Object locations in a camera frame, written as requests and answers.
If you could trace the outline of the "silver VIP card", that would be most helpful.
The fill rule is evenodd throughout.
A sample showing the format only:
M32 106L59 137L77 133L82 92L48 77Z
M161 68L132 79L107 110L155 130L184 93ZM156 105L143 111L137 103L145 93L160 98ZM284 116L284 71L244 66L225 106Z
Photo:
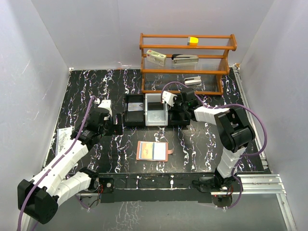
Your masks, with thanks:
M128 112L135 112L135 111L143 111L143 103L137 102L137 103L128 103L127 105L127 111Z

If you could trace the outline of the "pink leather card holder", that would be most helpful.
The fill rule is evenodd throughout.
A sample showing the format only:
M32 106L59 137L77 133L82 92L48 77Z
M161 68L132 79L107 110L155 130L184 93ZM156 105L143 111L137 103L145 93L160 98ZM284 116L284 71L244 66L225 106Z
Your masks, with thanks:
M173 154L174 149L169 149L167 142L152 142L154 144L154 154L152 160L139 159L140 145L142 142L151 141L138 141L136 160L138 161L152 161L152 162L167 162L168 157Z

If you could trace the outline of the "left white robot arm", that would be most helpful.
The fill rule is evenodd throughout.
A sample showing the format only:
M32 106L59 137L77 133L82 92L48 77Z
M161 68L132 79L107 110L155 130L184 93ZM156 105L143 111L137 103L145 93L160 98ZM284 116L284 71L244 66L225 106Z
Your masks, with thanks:
M22 180L17 186L17 204L23 214L41 224L48 223L58 207L83 190L94 190L98 174L82 168L67 177L73 166L98 144L104 136L122 135L122 115L112 115L106 108L95 108L88 112L82 124L72 131L62 151L31 180Z

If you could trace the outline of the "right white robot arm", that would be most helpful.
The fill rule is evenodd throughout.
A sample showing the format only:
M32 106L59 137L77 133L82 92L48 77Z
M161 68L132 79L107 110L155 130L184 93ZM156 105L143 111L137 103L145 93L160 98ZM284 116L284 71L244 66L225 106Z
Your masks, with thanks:
M192 184L201 192L211 192L230 188L236 181L238 162L248 144L255 139L255 132L249 123L245 111L240 108L214 108L205 106L193 90L186 89L180 94L164 91L162 102L168 104L173 115L215 125L223 145L220 163L214 176L200 177Z

